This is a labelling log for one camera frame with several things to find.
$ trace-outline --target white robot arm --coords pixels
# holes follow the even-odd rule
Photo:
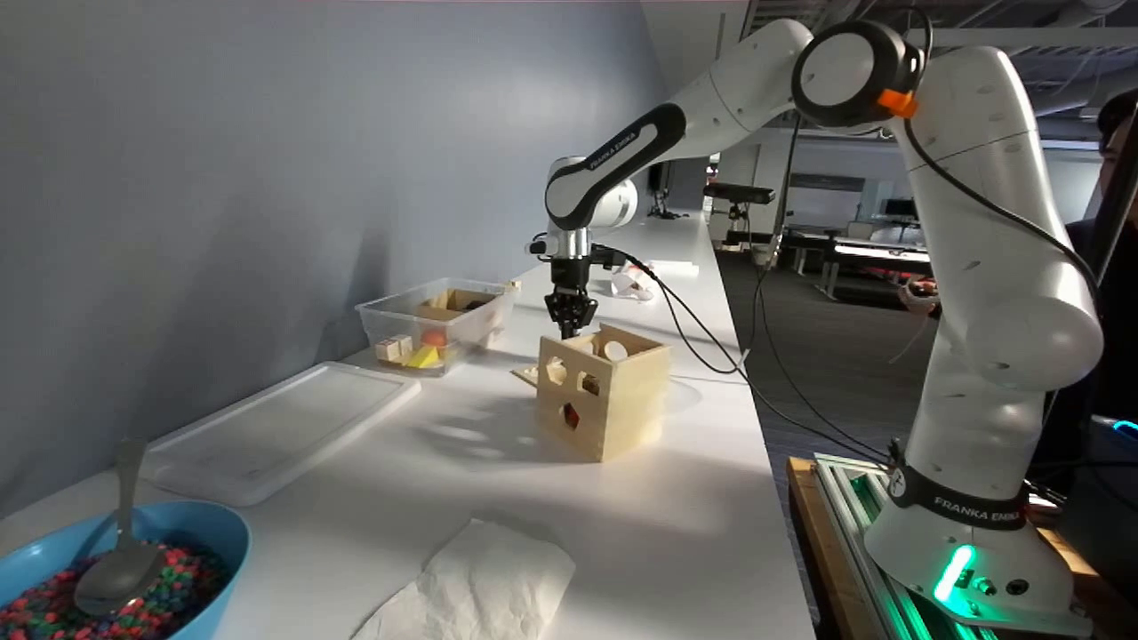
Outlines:
[[[1102,332],[1032,104],[999,50],[923,61],[865,23],[813,40],[798,23],[756,27],[676,101],[550,175],[550,319],[561,333],[590,322],[586,229],[632,213],[631,175],[729,148],[791,106],[893,127],[941,295],[921,410],[865,550],[963,627],[1086,635],[1067,564],[1024,522],[1024,472],[1044,392],[1098,363]]]

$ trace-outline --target wooden box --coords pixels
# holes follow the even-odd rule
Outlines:
[[[542,340],[536,420],[584,459],[616,459],[663,431],[670,350],[632,332],[600,327]]]

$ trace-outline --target white countertop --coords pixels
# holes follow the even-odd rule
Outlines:
[[[701,219],[648,219],[599,241],[663,266],[737,346]],[[507,333],[488,360],[424,379],[351,449],[241,511],[251,561],[225,640],[348,635],[474,516],[550,536],[577,559],[558,640],[813,635],[747,385],[701,369],[663,301],[600,298],[599,319],[671,350],[664,433],[605,465],[571,461],[542,436],[535,386],[507,375],[536,360],[536,333],[555,333],[545,288],[545,266],[522,274]],[[113,475],[90,475],[5,518],[0,550],[109,510]]]

